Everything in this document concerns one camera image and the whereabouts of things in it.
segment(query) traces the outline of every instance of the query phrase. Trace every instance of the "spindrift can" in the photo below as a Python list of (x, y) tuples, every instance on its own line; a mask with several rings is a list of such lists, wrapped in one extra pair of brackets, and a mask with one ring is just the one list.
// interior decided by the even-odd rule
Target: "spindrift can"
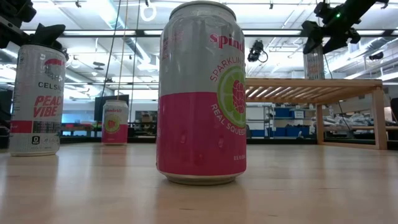
[(63, 53), (39, 45), (23, 45), (18, 53), (9, 151), (12, 156), (55, 154), (65, 83)]
[(211, 185), (246, 170), (244, 35), (216, 2), (174, 9), (161, 37), (157, 168)]
[(129, 107), (122, 100), (107, 100), (102, 119), (102, 143), (106, 145), (127, 144)]

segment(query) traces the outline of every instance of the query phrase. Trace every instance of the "wooden leg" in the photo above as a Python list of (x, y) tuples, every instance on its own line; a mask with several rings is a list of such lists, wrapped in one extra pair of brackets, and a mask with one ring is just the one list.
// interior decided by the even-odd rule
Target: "wooden leg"
[(380, 150), (387, 150), (386, 119), (384, 117), (383, 94), (383, 90), (380, 88), (372, 92), (372, 109), (376, 146)]
[(322, 105), (317, 105), (317, 140), (318, 144), (323, 144), (323, 113)]

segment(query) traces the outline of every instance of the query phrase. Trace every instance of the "aluminum can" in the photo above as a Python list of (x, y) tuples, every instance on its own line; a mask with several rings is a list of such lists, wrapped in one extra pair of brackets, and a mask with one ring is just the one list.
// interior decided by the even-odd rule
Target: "aluminum can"
[(158, 170), (181, 184), (233, 181), (246, 170), (244, 35), (234, 12), (182, 4), (160, 46)]
[(107, 100), (102, 119), (102, 143), (105, 145), (127, 144), (129, 107), (123, 100)]
[(60, 148), (66, 58), (58, 50), (23, 45), (18, 52), (9, 151), (45, 156)]

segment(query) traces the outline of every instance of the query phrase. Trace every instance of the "white can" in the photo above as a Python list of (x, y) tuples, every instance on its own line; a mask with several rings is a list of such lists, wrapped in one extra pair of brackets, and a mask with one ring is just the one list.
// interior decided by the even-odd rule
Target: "white can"
[(44, 156), (60, 148), (66, 58), (39, 45), (18, 53), (9, 151), (12, 156)]
[(127, 144), (129, 107), (123, 100), (107, 100), (102, 119), (102, 138), (105, 145)]

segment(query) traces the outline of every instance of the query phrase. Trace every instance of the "lime graphic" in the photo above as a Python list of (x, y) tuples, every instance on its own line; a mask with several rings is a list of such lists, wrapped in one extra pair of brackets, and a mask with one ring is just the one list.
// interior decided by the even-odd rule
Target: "lime graphic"
[(218, 84), (218, 104), (230, 122), (246, 127), (244, 72), (233, 66), (224, 72)]
[(116, 115), (107, 115), (105, 117), (105, 130), (107, 133), (115, 133), (119, 131), (120, 119)]

